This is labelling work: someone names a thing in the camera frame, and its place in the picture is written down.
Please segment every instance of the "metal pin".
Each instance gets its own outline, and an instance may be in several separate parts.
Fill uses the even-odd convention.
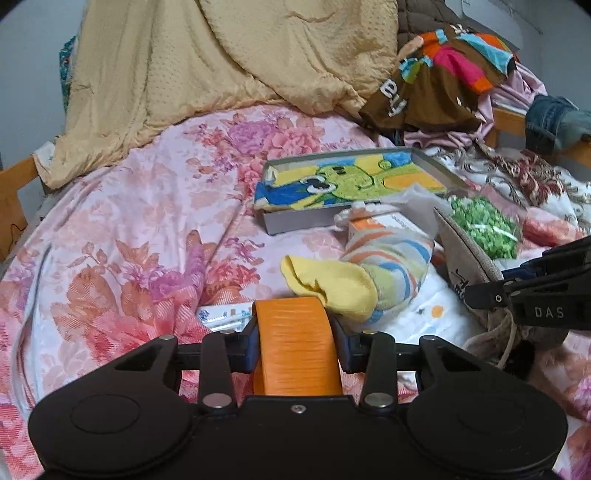
[[[306,407],[304,405],[299,405],[299,404],[292,405],[291,406],[291,411],[293,413],[298,413],[298,414],[304,413],[306,411]]]
[[[373,408],[385,408],[394,403],[392,395],[382,392],[373,392],[367,395],[363,401]]]
[[[224,408],[232,403],[232,397],[225,393],[210,393],[203,397],[202,402],[209,408]]]

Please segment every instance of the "cartoon picture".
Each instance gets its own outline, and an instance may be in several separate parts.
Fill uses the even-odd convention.
[[[440,191],[443,186],[410,160],[408,153],[364,155],[313,167],[279,172],[270,185],[260,183],[255,193],[255,208],[293,209],[378,200],[399,192],[413,183]]]

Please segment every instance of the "floral bedsheet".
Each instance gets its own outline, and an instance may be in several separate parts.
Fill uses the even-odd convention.
[[[45,395],[158,335],[200,341],[199,305],[291,294],[279,271],[285,254],[339,257],[345,238],[331,229],[265,234],[252,194],[267,160],[375,146],[338,115],[259,105],[169,127],[76,180],[0,283],[0,446],[12,477],[41,472],[26,421]],[[587,478],[591,458],[589,342],[576,341],[563,347],[568,359],[538,362],[553,393],[572,400],[556,466],[569,480]],[[239,400],[252,391],[247,375],[233,379]],[[198,380],[184,372],[180,394],[194,401]],[[343,376],[346,393],[361,383]]]

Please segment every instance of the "black robotic claw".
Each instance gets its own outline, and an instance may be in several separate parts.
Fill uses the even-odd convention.
[[[546,395],[438,337],[403,345],[331,323],[343,370],[366,373],[359,405],[253,395],[238,407],[231,372],[258,361],[256,319],[201,344],[165,335],[36,406],[40,478],[554,478],[567,422]],[[185,369],[200,370],[196,404],[178,396]],[[399,370],[416,371],[409,404]]]
[[[517,325],[591,329],[591,237],[548,250],[503,275],[504,280],[467,286],[466,304],[507,307]]]

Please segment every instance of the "wooden bed rail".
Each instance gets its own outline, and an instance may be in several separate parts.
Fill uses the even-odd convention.
[[[33,157],[15,163],[0,171],[0,261],[4,261],[22,231],[27,220],[22,212],[17,192],[37,178]]]
[[[525,117],[523,115],[502,108],[493,108],[493,113],[495,116],[495,128],[486,137],[486,144],[489,147],[498,146],[500,132],[507,132],[518,137],[525,136]],[[572,158],[577,163],[591,168],[591,142],[589,141],[577,142],[560,155]],[[551,158],[547,158],[546,160],[552,163]]]

